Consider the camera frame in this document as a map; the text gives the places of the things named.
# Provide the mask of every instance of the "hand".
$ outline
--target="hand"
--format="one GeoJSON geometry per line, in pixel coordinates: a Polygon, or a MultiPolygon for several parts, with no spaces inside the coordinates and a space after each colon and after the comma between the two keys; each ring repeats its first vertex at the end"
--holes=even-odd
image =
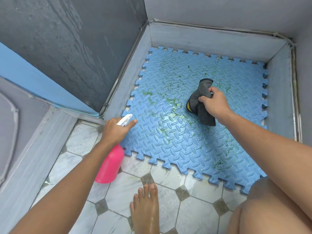
{"type": "Polygon", "coordinates": [[[124,139],[129,130],[138,122],[138,120],[135,119],[126,126],[116,125],[120,120],[121,118],[112,118],[106,122],[101,141],[99,142],[100,144],[109,143],[115,146],[124,139]]]}
{"type": "Polygon", "coordinates": [[[201,96],[198,100],[205,104],[206,110],[214,116],[220,124],[224,125],[228,115],[234,112],[230,109],[224,93],[216,87],[210,87],[209,91],[213,93],[212,98],[201,96]]]}

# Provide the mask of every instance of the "foot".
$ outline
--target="foot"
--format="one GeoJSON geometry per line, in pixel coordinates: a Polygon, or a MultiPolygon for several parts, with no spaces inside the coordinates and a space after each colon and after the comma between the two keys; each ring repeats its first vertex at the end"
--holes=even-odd
{"type": "Polygon", "coordinates": [[[135,234],[159,234],[159,204],[156,184],[143,185],[130,203],[135,234]]]}

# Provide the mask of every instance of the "blue foam mat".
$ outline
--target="blue foam mat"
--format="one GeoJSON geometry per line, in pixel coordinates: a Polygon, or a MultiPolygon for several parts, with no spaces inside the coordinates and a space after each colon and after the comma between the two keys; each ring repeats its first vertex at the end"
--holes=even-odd
{"type": "Polygon", "coordinates": [[[264,64],[163,47],[151,48],[150,53],[148,63],[143,64],[145,71],[139,74],[142,79],[135,83],[138,88],[131,93],[133,101],[127,102],[130,109],[123,112],[123,116],[132,113],[138,119],[120,143],[126,148],[125,154],[136,151],[142,160],[148,155],[154,164],[163,160],[163,167],[168,169],[174,163],[184,174],[192,169],[199,179],[208,174],[210,182],[218,184],[218,178],[223,179],[230,189],[235,189],[234,184],[242,185],[241,191],[248,194],[265,173],[227,128],[218,122],[215,127],[202,125],[185,106],[199,81],[211,78],[235,113],[261,126],[267,117],[263,108],[268,106],[263,99],[268,94],[263,88],[268,84],[264,64]]]}

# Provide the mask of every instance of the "big toe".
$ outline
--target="big toe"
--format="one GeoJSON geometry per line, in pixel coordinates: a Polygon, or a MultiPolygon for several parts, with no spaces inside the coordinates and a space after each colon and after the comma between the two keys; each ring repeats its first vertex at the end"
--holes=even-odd
{"type": "Polygon", "coordinates": [[[158,188],[155,183],[150,184],[149,190],[151,194],[151,199],[158,199],[158,188]]]}

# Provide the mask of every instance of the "white spray nozzle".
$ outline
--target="white spray nozzle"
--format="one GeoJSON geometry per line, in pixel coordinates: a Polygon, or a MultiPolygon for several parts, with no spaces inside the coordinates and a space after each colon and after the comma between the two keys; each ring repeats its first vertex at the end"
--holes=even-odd
{"type": "Polygon", "coordinates": [[[128,122],[130,121],[131,117],[132,117],[132,114],[125,115],[118,123],[116,123],[116,125],[126,126],[128,122]]]}

